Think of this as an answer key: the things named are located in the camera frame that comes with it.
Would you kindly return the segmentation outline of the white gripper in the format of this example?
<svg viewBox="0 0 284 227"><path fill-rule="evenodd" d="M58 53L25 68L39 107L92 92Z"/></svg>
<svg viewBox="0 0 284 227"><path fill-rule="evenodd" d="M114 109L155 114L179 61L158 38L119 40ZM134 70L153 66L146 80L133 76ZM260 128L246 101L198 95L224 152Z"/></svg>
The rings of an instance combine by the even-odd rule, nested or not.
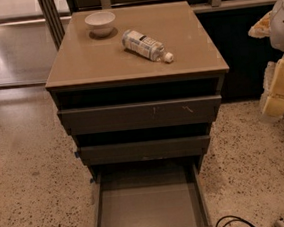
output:
<svg viewBox="0 0 284 227"><path fill-rule="evenodd" d="M271 14L263 15L249 29L248 35L258 39L270 36L271 46L284 52L284 0L277 0ZM266 119L278 119L284 115L284 55L266 66L260 112Z"/></svg>

